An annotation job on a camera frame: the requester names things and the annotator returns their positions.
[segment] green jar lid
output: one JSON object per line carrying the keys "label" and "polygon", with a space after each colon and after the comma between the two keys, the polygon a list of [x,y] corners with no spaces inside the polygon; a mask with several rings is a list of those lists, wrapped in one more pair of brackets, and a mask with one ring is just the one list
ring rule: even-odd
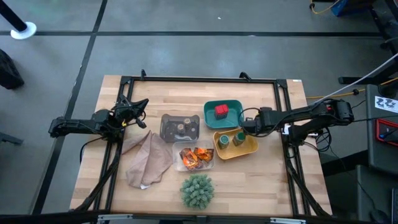
{"label": "green jar lid", "polygon": [[221,137],[220,137],[220,142],[221,142],[222,144],[229,143],[229,137],[228,137],[227,135],[221,136]]}
{"label": "green jar lid", "polygon": [[236,134],[236,138],[240,141],[243,141],[246,139],[246,135],[243,132],[240,132],[240,133]]}

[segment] white label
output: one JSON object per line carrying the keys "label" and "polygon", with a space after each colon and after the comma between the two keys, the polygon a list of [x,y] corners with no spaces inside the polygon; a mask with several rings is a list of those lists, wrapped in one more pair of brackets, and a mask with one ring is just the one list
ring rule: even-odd
{"label": "white label", "polygon": [[398,101],[380,96],[374,97],[374,107],[398,113]]}
{"label": "white label", "polygon": [[[285,124],[285,128],[282,130],[282,134],[283,134],[283,135],[289,135],[289,128],[290,128],[290,125]],[[314,137],[318,136],[317,133],[310,133],[310,134],[308,134],[308,135],[309,135],[309,136],[314,136]]]}

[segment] orange snack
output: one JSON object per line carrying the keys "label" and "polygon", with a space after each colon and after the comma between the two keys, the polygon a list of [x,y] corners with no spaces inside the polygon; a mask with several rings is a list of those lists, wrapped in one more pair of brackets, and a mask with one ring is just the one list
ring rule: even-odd
{"label": "orange snack", "polygon": [[201,162],[199,164],[198,157],[191,151],[190,148],[182,149],[182,151],[180,152],[180,156],[182,162],[188,170],[193,170],[194,168],[198,168],[198,166],[201,165],[203,166]]}
{"label": "orange snack", "polygon": [[213,159],[214,149],[205,149],[196,147],[193,153],[206,162],[210,162]]}

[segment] teal bowl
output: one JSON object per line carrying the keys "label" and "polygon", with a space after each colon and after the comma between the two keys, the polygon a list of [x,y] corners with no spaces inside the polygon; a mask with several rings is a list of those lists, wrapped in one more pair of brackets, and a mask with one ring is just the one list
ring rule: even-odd
{"label": "teal bowl", "polygon": [[[228,114],[226,118],[216,119],[215,107],[218,105],[226,104],[228,106]],[[243,121],[243,114],[240,118],[239,114],[242,112],[243,107],[238,100],[216,100],[207,101],[205,103],[205,123],[209,128],[236,128],[239,126],[239,120]]]}

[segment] white cable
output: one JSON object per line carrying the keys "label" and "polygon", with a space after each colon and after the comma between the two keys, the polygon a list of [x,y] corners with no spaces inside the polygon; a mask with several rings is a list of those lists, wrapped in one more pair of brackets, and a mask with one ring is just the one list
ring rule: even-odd
{"label": "white cable", "polygon": [[397,56],[398,56],[398,53],[395,54],[394,56],[392,56],[389,60],[387,60],[386,62],[384,62],[382,65],[378,66],[377,69],[375,69],[375,70],[371,71],[369,74],[365,75],[364,77],[360,78],[359,80],[356,80],[355,82],[349,84],[348,86],[344,86],[343,88],[341,88],[341,89],[339,89],[339,90],[337,90],[337,91],[335,91],[335,92],[333,92],[333,93],[330,93],[329,95],[323,97],[322,99],[313,102],[313,104],[318,103],[319,101],[324,100],[324,99],[328,98],[328,97],[331,96],[331,95],[334,95],[334,94],[336,94],[336,93],[338,93],[338,92],[340,92],[340,91],[342,91],[342,90],[345,90],[345,89],[347,89],[347,88],[349,88],[349,87],[351,87],[351,86],[353,86],[353,85],[359,83],[360,81],[364,80],[365,78],[367,78],[367,77],[373,75],[374,73],[378,72],[382,67],[384,67],[386,64],[388,64],[390,61],[392,61],[392,60],[393,60],[394,58],[396,58]]}
{"label": "white cable", "polygon": [[398,37],[393,37],[393,38],[387,39],[386,41],[384,41],[384,43],[386,44],[386,43],[392,42],[394,40],[398,40]]}

